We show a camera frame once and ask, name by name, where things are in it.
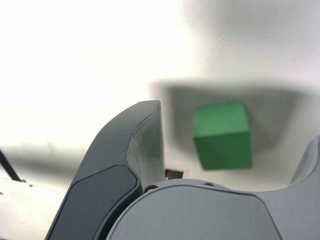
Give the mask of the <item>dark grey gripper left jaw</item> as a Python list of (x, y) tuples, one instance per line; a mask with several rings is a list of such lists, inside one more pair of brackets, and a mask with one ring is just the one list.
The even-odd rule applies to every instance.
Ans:
[(46, 235), (104, 240), (147, 186), (165, 180), (162, 107), (141, 101), (119, 113), (89, 146)]

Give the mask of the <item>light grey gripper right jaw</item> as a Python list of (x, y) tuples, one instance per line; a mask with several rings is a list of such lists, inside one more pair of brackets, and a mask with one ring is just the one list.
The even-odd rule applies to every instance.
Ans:
[(244, 192), (202, 181), (169, 181), (135, 200), (109, 240), (317, 240), (320, 140), (310, 142), (290, 185)]

